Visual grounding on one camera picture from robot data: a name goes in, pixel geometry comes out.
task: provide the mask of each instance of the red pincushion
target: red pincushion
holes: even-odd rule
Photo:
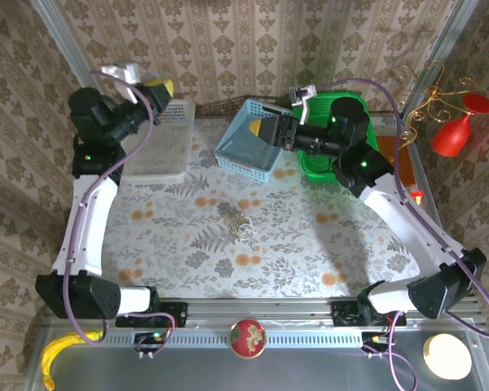
[[[241,319],[230,333],[231,349],[242,358],[255,358],[267,344],[267,334],[257,320]]]

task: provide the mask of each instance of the yellow object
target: yellow object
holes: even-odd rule
[[[153,79],[144,81],[142,84],[146,87],[155,87],[162,84],[165,86],[166,90],[169,91],[170,97],[174,97],[174,83],[172,82],[172,79],[160,79],[159,77],[154,77]]]
[[[261,127],[261,120],[253,120],[252,122],[250,122],[250,132],[252,132],[254,136],[259,135],[260,127]]]
[[[464,379],[471,372],[472,358],[464,343],[451,334],[438,334],[424,343],[424,361],[438,377]]]
[[[92,340],[99,340],[103,335],[103,332],[94,331],[85,332],[85,334]],[[68,346],[83,344],[85,344],[85,341],[76,332],[70,332],[69,334],[55,338],[44,348],[40,362],[42,367],[43,385],[48,391],[55,389],[55,381],[51,377],[51,364],[56,356]]]

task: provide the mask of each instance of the blue plastic basket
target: blue plastic basket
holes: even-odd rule
[[[268,182],[280,148],[272,147],[254,136],[249,130],[249,124],[258,118],[280,114],[292,116],[293,112],[273,104],[246,99],[214,152],[219,166]]]

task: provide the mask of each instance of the orange box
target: orange box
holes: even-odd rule
[[[394,166],[394,143],[395,136],[377,136],[379,152]],[[405,187],[415,187],[416,179],[409,157],[408,147],[399,153],[400,180]]]

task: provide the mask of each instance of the green plastic basket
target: green plastic basket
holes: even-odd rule
[[[349,91],[325,91],[319,92],[317,96],[308,101],[310,115],[308,123],[310,125],[322,126],[325,128],[328,125],[329,108],[335,99],[338,98],[353,98],[357,99],[364,107],[364,111],[369,115],[368,105],[357,94]],[[302,108],[297,106],[293,108],[293,116],[301,118]],[[368,140],[367,142],[378,151],[377,138],[371,120],[368,125]],[[299,152],[299,163],[302,171],[311,182],[317,183],[338,183],[335,174],[332,171],[333,160],[325,156],[310,156],[305,152]]]

